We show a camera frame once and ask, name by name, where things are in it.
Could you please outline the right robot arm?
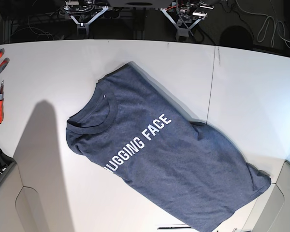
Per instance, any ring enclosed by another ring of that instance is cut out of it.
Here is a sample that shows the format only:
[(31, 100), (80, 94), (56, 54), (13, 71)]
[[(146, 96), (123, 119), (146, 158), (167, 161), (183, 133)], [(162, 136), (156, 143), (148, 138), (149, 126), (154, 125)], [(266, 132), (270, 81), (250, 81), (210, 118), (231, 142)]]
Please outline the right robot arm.
[(97, 12), (103, 6), (109, 6), (106, 0), (65, 0), (60, 8), (66, 14), (77, 15)]

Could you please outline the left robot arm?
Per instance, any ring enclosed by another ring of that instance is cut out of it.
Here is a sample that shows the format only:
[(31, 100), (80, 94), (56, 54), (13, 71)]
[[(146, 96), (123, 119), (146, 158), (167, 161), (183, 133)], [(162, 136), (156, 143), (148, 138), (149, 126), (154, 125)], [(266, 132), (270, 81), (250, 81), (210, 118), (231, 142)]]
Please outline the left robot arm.
[(214, 9), (220, 0), (175, 0), (167, 8), (167, 11), (175, 11), (181, 17), (187, 19), (202, 19)]

